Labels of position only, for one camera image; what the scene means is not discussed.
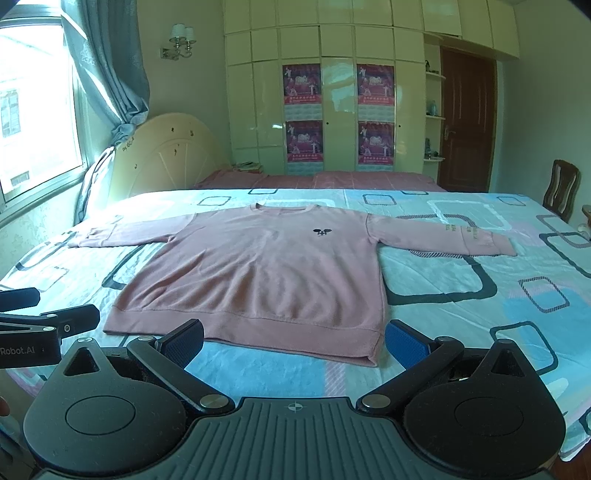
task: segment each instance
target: cream headboard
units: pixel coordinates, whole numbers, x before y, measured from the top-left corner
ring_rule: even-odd
[[[108,205],[147,192],[184,190],[230,164],[205,124],[165,113],[117,147]]]

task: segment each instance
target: wall lamp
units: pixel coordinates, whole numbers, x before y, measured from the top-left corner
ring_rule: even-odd
[[[162,48],[160,50],[161,58],[178,60],[180,57],[187,59],[193,55],[191,46],[196,42],[193,27],[185,27],[182,23],[176,23],[173,25],[173,30],[170,35],[170,43],[174,44],[174,47]],[[181,46],[184,46],[184,53],[181,52]]]

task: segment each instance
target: pink bedsheet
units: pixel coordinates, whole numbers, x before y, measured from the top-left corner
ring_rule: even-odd
[[[194,188],[197,190],[348,189],[445,192],[426,175],[387,171],[324,171],[313,177],[299,177],[218,170],[197,183]]]

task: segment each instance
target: pink sweatshirt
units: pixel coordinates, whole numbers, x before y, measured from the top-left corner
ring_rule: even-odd
[[[209,340],[376,366],[388,314],[378,242],[512,255],[485,230],[354,210],[243,208],[79,232],[70,247],[165,242],[123,289],[105,331],[164,335],[191,318]]]

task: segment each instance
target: door handle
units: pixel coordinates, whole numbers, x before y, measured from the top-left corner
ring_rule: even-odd
[[[454,134],[456,133],[455,130],[449,130],[449,125],[445,126],[445,132],[443,134],[443,139],[447,141],[447,139],[449,138],[449,134]]]

